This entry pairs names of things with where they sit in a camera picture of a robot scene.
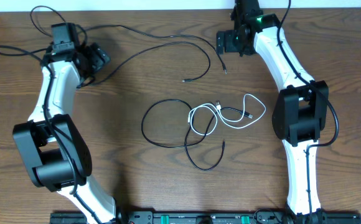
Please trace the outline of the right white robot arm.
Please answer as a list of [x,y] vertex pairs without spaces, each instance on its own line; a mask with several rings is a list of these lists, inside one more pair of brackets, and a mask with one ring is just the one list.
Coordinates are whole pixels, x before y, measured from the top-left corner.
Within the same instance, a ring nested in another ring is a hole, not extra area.
[[217,53],[258,54],[279,91],[272,114],[274,133],[283,143],[288,163],[288,213],[285,223],[323,223],[317,195],[316,153],[326,115],[333,107],[324,81],[303,69],[286,40],[283,22],[261,11],[231,15],[232,30],[217,33]]

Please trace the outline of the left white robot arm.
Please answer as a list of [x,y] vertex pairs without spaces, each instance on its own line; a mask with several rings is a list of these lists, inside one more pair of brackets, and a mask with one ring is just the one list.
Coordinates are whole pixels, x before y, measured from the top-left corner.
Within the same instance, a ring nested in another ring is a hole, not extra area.
[[32,183],[67,197],[87,223],[115,223],[116,204],[92,176],[90,151],[70,115],[78,87],[109,61],[96,43],[49,47],[37,104],[12,132]]

